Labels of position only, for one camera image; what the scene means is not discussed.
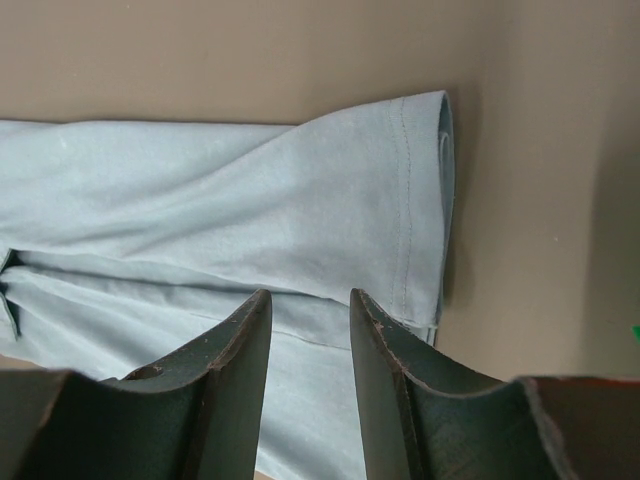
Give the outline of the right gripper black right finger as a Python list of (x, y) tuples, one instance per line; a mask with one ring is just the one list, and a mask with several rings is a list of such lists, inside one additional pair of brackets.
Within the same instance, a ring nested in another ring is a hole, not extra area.
[(523, 380), (474, 371), (362, 289), (350, 340), (369, 479), (557, 479)]

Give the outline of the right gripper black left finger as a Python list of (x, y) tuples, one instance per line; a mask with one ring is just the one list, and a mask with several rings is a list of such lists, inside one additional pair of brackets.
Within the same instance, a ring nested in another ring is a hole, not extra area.
[(22, 479), (250, 479), (272, 324), (256, 291), (226, 320), (121, 380), (65, 371)]

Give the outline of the grey-blue t-shirt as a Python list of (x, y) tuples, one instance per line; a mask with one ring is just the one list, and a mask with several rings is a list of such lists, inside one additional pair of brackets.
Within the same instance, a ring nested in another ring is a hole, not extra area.
[(298, 126), (1, 124), (1, 352), (121, 377), (273, 301), (257, 467), (361, 479), (350, 293), (432, 342), (454, 198), (443, 91)]

